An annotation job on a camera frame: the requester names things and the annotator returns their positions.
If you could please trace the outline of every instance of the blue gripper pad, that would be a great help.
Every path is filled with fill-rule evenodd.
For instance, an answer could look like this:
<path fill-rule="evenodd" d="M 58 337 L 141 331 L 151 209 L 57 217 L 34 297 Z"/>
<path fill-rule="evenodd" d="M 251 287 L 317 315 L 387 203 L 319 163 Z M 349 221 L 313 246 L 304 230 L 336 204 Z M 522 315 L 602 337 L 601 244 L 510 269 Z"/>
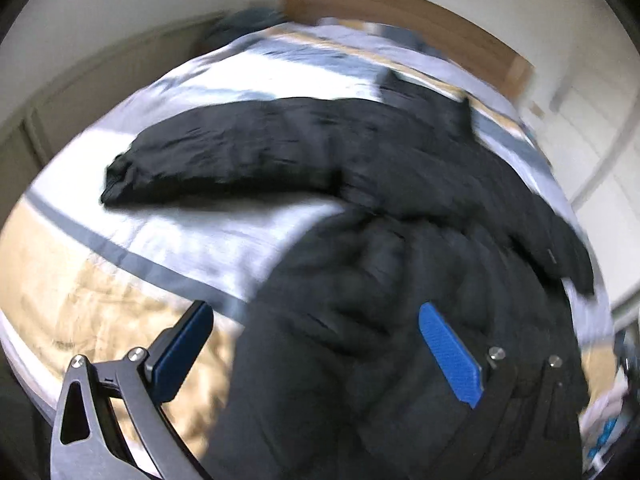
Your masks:
<path fill-rule="evenodd" d="M 174 327 L 162 331 L 149 347 L 146 372 L 150 396 L 157 405 L 178 393 L 213 329 L 213 309 L 195 301 Z"/>
<path fill-rule="evenodd" d="M 472 408 L 482 396 L 482 369 L 431 303 L 420 307 L 418 326 L 458 400 Z"/>

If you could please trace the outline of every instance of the black clothing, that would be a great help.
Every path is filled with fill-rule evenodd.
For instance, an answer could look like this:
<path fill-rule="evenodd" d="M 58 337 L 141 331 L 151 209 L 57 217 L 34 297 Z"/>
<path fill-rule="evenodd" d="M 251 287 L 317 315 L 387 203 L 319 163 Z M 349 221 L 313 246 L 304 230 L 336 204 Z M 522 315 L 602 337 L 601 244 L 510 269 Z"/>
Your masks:
<path fill-rule="evenodd" d="M 570 441 L 579 478 L 576 414 L 588 391 L 561 278 L 593 293 L 586 248 L 476 142 L 468 102 L 393 77 L 381 93 L 394 106 L 290 98 L 197 108 L 148 128 L 108 167 L 106 205 L 291 190 L 347 203 L 248 305 L 205 467 L 216 480 L 429 478 L 472 411 L 418 330 L 430 301 L 522 371 L 474 474 L 522 450 L 535 378 L 556 354 L 563 387 L 546 434 Z"/>

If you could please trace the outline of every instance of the grey stripe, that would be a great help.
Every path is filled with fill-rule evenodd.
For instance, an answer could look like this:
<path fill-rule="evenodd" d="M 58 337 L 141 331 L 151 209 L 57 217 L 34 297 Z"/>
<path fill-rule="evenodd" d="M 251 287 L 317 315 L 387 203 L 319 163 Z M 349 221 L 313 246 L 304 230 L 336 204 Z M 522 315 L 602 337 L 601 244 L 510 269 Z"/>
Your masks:
<path fill-rule="evenodd" d="M 380 54 L 380 56 L 413 68 L 429 77 L 462 88 L 477 97 L 491 110 L 506 115 L 514 121 L 520 120 L 513 105 L 500 92 L 485 81 L 446 60 L 427 56 L 421 52 L 414 52 L 411 49 L 399 46 L 391 40 L 340 25 L 309 27 L 298 23 L 287 23 L 282 27 L 284 31 L 302 32 L 303 34 L 315 36 L 320 40 L 330 40 L 344 46 Z"/>
<path fill-rule="evenodd" d="M 262 39 L 261 33 L 252 32 L 251 34 L 247 34 L 238 38 L 235 41 L 229 43 L 225 49 L 221 52 L 210 53 L 204 55 L 202 57 L 196 57 L 189 61 L 191 63 L 192 68 L 189 72 L 180 74 L 178 76 L 163 76 L 160 79 L 154 81 L 149 85 L 149 88 L 159 89 L 160 91 L 166 90 L 169 88 L 173 88 L 176 86 L 180 86 L 183 83 L 186 83 L 190 79 L 193 79 L 199 75 L 204 74 L 207 70 L 209 70 L 211 64 L 213 62 L 219 62 L 223 59 L 227 59 L 229 57 L 235 56 L 236 54 L 240 54 L 240 52 L 245 51 L 249 46 L 254 44 L 256 41 L 260 41 Z"/>
<path fill-rule="evenodd" d="M 551 168 L 549 168 L 545 158 L 528 142 L 512 136 L 499 124 L 494 123 L 491 119 L 485 117 L 476 110 L 472 110 L 472 121 L 474 129 L 484 133 L 488 137 L 491 137 L 508 150 L 511 150 L 531 168 L 553 178 Z"/>
<path fill-rule="evenodd" d="M 216 312 L 238 323 L 243 323 L 246 315 L 245 301 L 235 298 L 206 283 L 187 278 L 143 256 L 127 251 L 111 240 L 74 222 L 71 218 L 45 202 L 33 189 L 27 190 L 24 195 L 34 208 L 62 232 L 90 248 L 108 262 L 126 270 L 147 283 L 168 290 L 188 300 L 206 301 Z"/>
<path fill-rule="evenodd" d="M 307 66 L 317 66 L 340 75 L 356 77 L 373 83 L 378 74 L 386 72 L 386 67 L 352 56 L 334 48 L 320 48 L 312 44 L 289 43 L 267 38 L 254 43 L 248 52 L 261 54 L 273 59 L 298 62 Z"/>
<path fill-rule="evenodd" d="M 182 95 L 187 91 L 193 96 L 206 96 L 216 99 L 215 102 L 211 102 L 212 105 L 239 101 L 273 101 L 276 99 L 274 94 L 267 94 L 267 92 L 259 92 L 255 90 L 230 90 L 228 88 L 208 88 L 206 86 L 194 85 L 189 86 L 186 91 L 184 88 L 179 86 L 163 90 L 163 92 L 180 92 Z"/>

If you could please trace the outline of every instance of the pillow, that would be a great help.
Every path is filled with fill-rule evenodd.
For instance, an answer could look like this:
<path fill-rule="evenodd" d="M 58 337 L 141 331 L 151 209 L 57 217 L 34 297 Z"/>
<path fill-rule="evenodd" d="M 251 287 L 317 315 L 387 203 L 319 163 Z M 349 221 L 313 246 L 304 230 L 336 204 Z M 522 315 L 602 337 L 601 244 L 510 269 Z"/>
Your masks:
<path fill-rule="evenodd" d="M 341 25 L 343 27 L 361 30 L 367 34 L 391 40 L 404 48 L 421 52 L 427 56 L 447 59 L 447 56 L 445 56 L 443 52 L 427 44 L 418 32 L 414 32 L 408 28 L 385 25 L 385 23 L 363 22 L 362 20 L 341 20 L 339 18 L 322 18 L 318 22 L 318 25 Z"/>

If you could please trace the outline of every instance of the metal screw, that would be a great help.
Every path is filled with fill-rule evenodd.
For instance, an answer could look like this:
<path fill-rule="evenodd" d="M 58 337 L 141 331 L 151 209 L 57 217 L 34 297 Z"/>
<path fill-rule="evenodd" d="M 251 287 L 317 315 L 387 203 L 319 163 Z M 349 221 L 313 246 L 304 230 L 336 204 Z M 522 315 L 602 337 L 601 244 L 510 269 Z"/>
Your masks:
<path fill-rule="evenodd" d="M 493 361 L 502 361 L 505 357 L 507 357 L 507 353 L 504 351 L 504 348 L 500 348 L 499 346 L 492 346 L 489 348 L 489 357 Z"/>
<path fill-rule="evenodd" d="M 142 359 L 144 355 L 145 355 L 145 349 L 140 348 L 138 346 L 136 348 L 129 350 L 127 357 L 129 358 L 129 361 L 135 362 L 135 361 L 140 361 L 140 359 Z"/>
<path fill-rule="evenodd" d="M 557 355 L 552 355 L 549 357 L 549 366 L 552 368 L 559 368 L 562 366 L 562 359 Z"/>
<path fill-rule="evenodd" d="M 76 355 L 74 356 L 73 359 L 71 359 L 71 366 L 73 368 L 79 368 L 84 364 L 84 357 L 82 357 L 81 355 Z"/>

